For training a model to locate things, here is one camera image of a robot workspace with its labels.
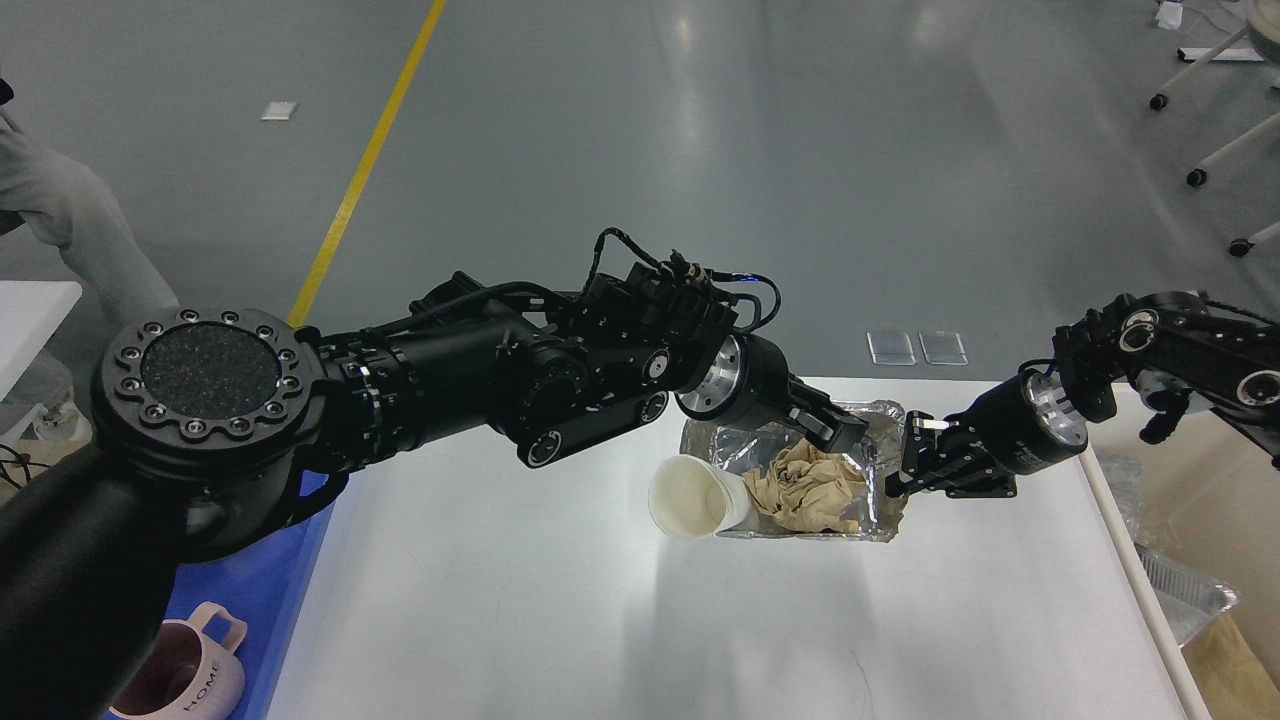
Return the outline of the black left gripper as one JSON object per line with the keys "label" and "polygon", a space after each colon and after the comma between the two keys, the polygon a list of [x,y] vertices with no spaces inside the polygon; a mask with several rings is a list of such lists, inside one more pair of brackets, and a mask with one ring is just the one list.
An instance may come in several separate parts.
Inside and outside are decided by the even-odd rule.
{"label": "black left gripper", "polygon": [[699,383],[675,396],[698,421],[755,430],[786,420],[823,454],[850,454],[869,424],[828,393],[791,375],[781,348],[756,334],[730,334]]}

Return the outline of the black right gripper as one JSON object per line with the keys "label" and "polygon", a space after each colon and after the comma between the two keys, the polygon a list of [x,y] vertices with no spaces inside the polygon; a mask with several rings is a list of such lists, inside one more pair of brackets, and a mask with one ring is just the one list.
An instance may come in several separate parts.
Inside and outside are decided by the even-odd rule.
{"label": "black right gripper", "polygon": [[[996,461],[977,457],[977,438]],[[1082,454],[1088,429],[1055,374],[1024,369],[978,396],[959,415],[910,411],[900,469],[884,482],[892,498],[945,492],[950,498],[1014,498],[1014,475],[1030,475]]]}

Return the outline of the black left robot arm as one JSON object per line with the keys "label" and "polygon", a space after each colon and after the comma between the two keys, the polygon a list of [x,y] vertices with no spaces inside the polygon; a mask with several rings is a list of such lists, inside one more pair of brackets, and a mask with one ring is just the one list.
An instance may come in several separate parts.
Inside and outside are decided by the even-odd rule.
{"label": "black left robot arm", "polygon": [[3,505],[5,719],[97,719],[157,638],[183,564],[330,506],[397,454],[489,427],[544,468],[653,423],[778,423],[829,454],[865,423],[803,383],[730,283],[609,227],[582,288],[463,273],[399,320],[324,334],[252,310],[177,307],[106,347],[92,439]]}

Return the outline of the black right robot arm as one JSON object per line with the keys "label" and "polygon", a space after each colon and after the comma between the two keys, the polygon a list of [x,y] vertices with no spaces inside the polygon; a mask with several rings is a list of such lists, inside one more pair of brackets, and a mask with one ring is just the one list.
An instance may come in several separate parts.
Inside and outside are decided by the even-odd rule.
{"label": "black right robot arm", "polygon": [[1016,479],[1083,454],[1089,424],[1116,415],[1125,380],[1148,407],[1147,445],[1207,410],[1277,456],[1277,323],[1206,293],[1117,296],[1059,327],[1050,357],[1023,363],[960,413],[909,413],[891,498],[1012,498]]}

